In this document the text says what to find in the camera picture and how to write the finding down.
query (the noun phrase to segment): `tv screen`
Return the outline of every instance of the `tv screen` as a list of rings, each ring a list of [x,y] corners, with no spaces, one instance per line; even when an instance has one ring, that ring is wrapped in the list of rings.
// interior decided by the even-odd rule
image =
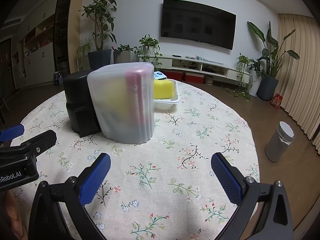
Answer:
[[[163,0],[161,37],[204,42],[232,49],[236,15],[195,2]]]

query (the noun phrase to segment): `trash can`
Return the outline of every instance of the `trash can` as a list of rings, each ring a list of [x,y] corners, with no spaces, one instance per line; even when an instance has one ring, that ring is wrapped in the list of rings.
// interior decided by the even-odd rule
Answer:
[[[285,122],[280,122],[264,149],[267,158],[272,162],[278,161],[290,143],[292,143],[294,137],[291,127]]]

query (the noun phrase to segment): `white tv console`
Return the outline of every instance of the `white tv console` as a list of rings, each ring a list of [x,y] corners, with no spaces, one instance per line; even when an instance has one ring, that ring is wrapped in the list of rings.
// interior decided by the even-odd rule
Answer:
[[[214,80],[220,82],[227,82],[238,84],[240,80],[239,72],[235,67],[222,65],[219,63],[208,62],[204,60],[191,59],[186,57],[174,57],[172,55],[158,56],[158,62],[162,63],[160,68],[170,71],[186,71],[195,72],[198,74],[213,76]],[[250,74],[244,71],[244,83],[248,84],[250,80]]]

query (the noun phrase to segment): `brown wooden floor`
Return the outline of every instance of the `brown wooden floor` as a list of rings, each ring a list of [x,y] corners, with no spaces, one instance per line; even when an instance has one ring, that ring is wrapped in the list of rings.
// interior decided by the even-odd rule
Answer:
[[[284,183],[291,207],[294,228],[299,225],[320,195],[320,155],[297,123],[281,108],[275,109],[269,102],[252,98],[235,98],[218,86],[190,83],[221,100],[233,108],[249,124],[256,145],[260,167],[260,180],[273,183],[279,179]],[[47,85],[20,91],[8,102],[11,114],[3,107],[1,111],[7,127],[19,124],[39,104],[63,90],[62,86]],[[270,140],[278,123],[288,123],[296,138],[277,163],[270,162],[264,147]],[[245,234],[251,231],[257,213],[252,217]]]

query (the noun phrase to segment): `floral tablecloth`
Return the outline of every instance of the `floral tablecloth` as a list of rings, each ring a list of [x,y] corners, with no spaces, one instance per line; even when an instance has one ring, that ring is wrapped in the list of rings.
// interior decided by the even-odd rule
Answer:
[[[111,169],[86,209],[108,240],[214,239],[236,205],[212,171],[211,156],[221,152],[244,176],[259,181],[255,145],[247,122],[233,109],[191,85],[178,86],[181,102],[155,112],[153,137],[141,145],[117,143],[102,133],[79,138],[71,130],[64,92],[28,114],[25,133],[12,146],[48,129],[57,133],[57,143],[37,158],[39,179],[14,190],[26,228],[40,181],[78,176],[105,152]],[[62,209],[73,237],[80,239]]]

